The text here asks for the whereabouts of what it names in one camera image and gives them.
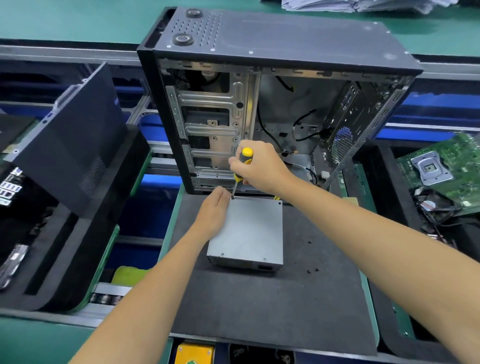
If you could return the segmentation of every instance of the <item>person's right hand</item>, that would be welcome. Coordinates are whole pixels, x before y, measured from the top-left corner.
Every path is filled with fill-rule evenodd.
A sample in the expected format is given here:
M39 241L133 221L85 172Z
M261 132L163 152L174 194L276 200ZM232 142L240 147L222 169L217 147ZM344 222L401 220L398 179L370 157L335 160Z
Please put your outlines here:
M243 148L253 150L250 164L239 160ZM285 163L276 153L273 145L256 140L242 140L237 148L237 155L228 160L230 169L244 178L244 184L251 184L257 190L282 197L282 186L293 176Z

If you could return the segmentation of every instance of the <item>hand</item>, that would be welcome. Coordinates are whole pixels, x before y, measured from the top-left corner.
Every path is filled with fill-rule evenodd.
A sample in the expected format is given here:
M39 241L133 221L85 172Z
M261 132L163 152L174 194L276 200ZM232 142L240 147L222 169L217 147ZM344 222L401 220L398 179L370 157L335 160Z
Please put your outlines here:
M218 186L203 201L191 229L195 230L195 234L201 234L204 243L217 235L222 228L230 196L230 192Z
M253 150L253 159L249 165L238 159L245 147ZM284 182L294 177L270 143L242 140L237 148L237 155L228 162L230 169L244 178L244 184L251 184L258 190L280 197Z

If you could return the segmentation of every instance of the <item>person's left hand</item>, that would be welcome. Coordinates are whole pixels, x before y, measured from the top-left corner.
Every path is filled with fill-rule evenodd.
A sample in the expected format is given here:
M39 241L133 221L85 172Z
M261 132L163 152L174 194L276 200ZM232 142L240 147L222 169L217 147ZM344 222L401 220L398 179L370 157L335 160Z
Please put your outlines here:
M195 233L202 235L205 242L217 235L222 228L230 196L230 192L218 186L202 203L192 228Z

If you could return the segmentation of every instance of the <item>yellow-green cloth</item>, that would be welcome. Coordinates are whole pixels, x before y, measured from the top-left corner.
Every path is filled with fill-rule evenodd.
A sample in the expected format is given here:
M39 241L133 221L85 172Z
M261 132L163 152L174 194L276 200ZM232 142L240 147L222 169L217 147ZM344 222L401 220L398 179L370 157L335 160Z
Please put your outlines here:
M118 267L113 275L112 284L133 287L145 277L148 271L149 269L138 269L135 267Z

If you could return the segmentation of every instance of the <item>yellow control box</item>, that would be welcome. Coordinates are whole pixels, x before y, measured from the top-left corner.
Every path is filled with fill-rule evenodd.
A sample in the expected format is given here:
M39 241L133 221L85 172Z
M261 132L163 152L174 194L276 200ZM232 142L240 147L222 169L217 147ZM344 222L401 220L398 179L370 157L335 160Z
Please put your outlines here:
M175 364L212 364L214 346L183 343L177 348Z

